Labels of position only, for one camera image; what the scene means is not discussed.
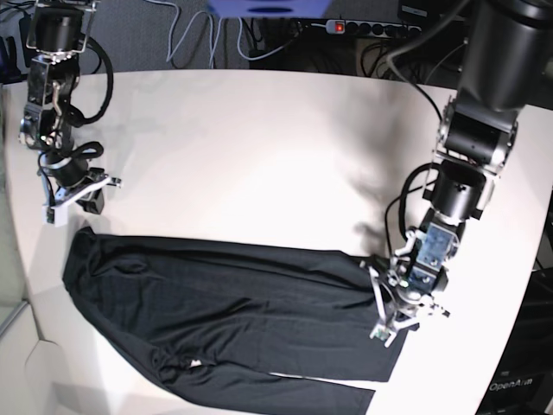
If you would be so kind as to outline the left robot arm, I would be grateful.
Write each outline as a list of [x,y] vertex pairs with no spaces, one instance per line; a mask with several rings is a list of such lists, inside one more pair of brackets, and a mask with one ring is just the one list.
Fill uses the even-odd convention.
[[432,160],[419,173],[429,210],[417,227],[401,227],[405,244],[365,262],[378,311],[371,338],[389,347],[403,330],[431,316],[447,265],[465,226],[479,219],[518,133],[518,116],[552,49],[549,1],[479,1],[466,39],[456,95],[440,112]]

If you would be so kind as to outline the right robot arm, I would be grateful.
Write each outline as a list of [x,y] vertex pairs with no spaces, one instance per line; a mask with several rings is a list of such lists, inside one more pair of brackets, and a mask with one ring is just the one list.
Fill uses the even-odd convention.
[[[26,41],[36,56],[29,67],[19,140],[38,153],[38,175],[46,197],[42,217],[56,227],[68,223],[73,204],[101,214],[104,187],[121,184],[90,164],[103,155],[101,143],[76,144],[72,136],[73,129],[94,124],[105,115],[113,93],[111,60],[90,36],[96,9],[94,1],[38,1]],[[104,63],[107,76],[103,103],[91,117],[72,103],[80,79],[79,56],[87,49]]]

